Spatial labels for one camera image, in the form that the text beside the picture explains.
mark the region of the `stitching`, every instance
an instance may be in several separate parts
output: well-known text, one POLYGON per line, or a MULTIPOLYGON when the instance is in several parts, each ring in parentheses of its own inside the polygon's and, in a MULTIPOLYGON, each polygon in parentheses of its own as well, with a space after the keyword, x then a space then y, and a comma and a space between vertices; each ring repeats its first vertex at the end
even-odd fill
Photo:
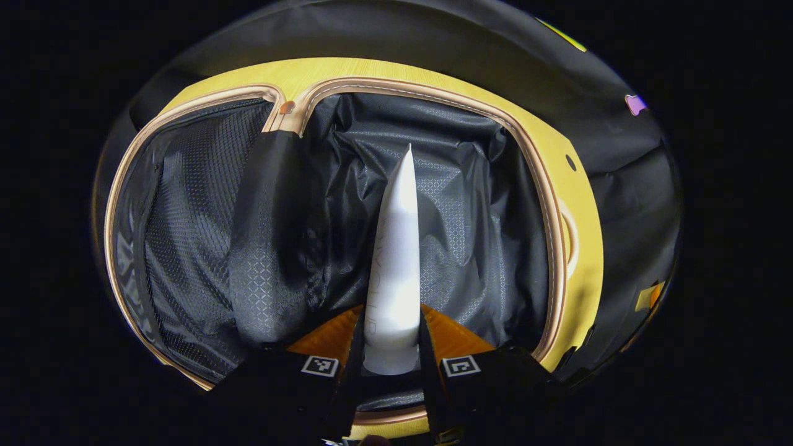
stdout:
MULTIPOLYGON (((498 122, 503 122, 507 127, 509 127, 511 129, 512 136, 516 136, 516 133, 518 133, 517 129, 515 127, 513 127, 512 124, 510 124, 508 121, 504 120, 503 118, 498 117, 498 116, 496 116, 493 113, 488 113, 488 112, 486 112, 484 110, 480 110, 480 109, 477 109, 477 108, 472 107, 472 106, 467 106, 466 104, 461 104, 460 102, 455 102, 455 101, 451 101, 449 99, 439 98, 439 97, 433 96, 431 94, 416 93, 415 91, 400 90, 400 89, 397 89, 397 88, 376 87, 376 86, 371 86, 371 85, 360 85, 360 84, 343 84, 343 85, 337 85, 335 87, 328 87, 328 88, 326 88, 326 89, 324 89, 322 91, 316 92, 312 96, 311 101, 308 102, 308 107, 306 107, 306 110, 307 110, 306 114, 303 116, 303 119, 301 121, 301 126, 300 126, 301 134, 303 133, 303 131, 305 129, 305 126, 306 126, 306 123, 308 121, 308 117, 311 114, 312 106, 314 105, 314 102, 318 99, 318 97, 321 96, 324 93, 327 93, 328 91, 338 90, 339 88, 346 88, 346 87, 368 88, 368 89, 372 89, 372 90, 395 91, 397 93, 407 94, 407 95, 411 95, 411 96, 418 96, 418 97, 422 97, 422 98, 430 98, 430 99, 433 99, 435 101, 445 102, 445 103, 451 104, 453 106, 457 106, 457 107, 460 107, 460 108, 463 108, 463 109, 466 109, 466 110, 471 110, 471 111, 473 111, 475 113, 483 114, 483 115, 485 115, 487 117, 490 117, 492 119, 497 120, 498 122)), ((534 163, 528 162, 527 164, 529 165, 529 168, 531 169, 531 174, 535 178, 538 178, 537 169, 535 168, 534 163)), ((546 203, 545 198, 542 196, 542 194, 538 194, 538 197, 539 197, 540 205, 542 206, 542 219, 543 219, 543 222, 545 223, 545 226, 550 229, 550 221, 549 221, 549 217, 548 217, 548 205, 546 203)), ((553 243, 551 244, 551 249, 549 250, 549 252, 550 252, 550 263, 551 263, 551 265, 548 268, 548 271, 549 271, 549 277, 550 277, 550 286, 551 286, 551 289, 552 289, 552 292, 549 293, 550 294, 550 307, 551 307, 551 311, 554 311, 555 308, 556 308, 556 301, 557 301, 557 299, 556 299, 557 285, 556 285, 556 268, 554 267, 554 264, 556 263, 556 256, 554 255, 553 243)), ((558 330, 558 327, 559 327, 560 324, 561 324, 561 313, 559 314, 559 321, 556 324, 556 328, 555 328, 554 332, 556 332, 558 330)), ((548 337, 545 336, 545 333, 543 333, 542 339, 544 339, 544 340, 548 339, 548 337)))

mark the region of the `white bottle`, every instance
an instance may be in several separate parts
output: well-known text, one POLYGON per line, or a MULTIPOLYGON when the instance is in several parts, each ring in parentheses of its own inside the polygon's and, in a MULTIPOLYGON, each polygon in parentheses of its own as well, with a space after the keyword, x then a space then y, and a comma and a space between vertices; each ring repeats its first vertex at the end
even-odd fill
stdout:
POLYGON ((401 375, 419 351, 419 213, 410 144, 385 187, 377 221, 364 323, 366 370, 401 375))

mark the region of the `white cone-shaped object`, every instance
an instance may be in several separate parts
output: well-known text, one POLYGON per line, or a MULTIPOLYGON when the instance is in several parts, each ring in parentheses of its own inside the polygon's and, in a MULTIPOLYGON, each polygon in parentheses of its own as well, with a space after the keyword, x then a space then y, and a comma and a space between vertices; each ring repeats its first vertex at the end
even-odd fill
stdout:
POLYGON ((419 312, 419 213, 408 145, 385 187, 377 220, 363 330, 366 370, 401 375, 417 367, 419 312))

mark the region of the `purple sticker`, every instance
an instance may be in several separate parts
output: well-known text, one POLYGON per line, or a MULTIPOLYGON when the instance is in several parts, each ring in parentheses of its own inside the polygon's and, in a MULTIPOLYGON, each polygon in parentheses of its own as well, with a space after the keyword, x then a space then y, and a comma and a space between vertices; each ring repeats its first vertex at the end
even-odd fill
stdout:
POLYGON ((640 111, 647 108, 647 105, 644 103, 644 101, 642 101, 641 98, 632 94, 625 95, 625 103, 628 105, 630 113, 634 116, 638 116, 640 111))

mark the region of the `black background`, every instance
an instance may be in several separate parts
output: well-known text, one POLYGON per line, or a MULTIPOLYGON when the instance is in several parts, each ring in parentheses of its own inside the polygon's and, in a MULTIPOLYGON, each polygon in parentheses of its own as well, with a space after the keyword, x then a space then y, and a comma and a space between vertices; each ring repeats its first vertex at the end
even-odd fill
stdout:
MULTIPOLYGON (((4 52, 4 444, 267 444, 238 434, 236 425, 256 420, 208 416, 202 391, 140 346, 105 294, 88 223, 116 113, 169 59, 260 5, 13 6, 4 52)), ((781 441, 789 348, 772 336, 784 313, 768 284, 783 263, 766 252, 781 246, 764 238, 776 226, 751 224, 779 216, 761 200, 771 169, 756 172, 784 152, 772 124, 783 84, 772 69, 789 49, 769 31, 789 13, 763 2, 520 6, 575 37, 645 99, 671 137, 687 208, 680 273, 661 313, 534 434, 565 444, 781 441)))

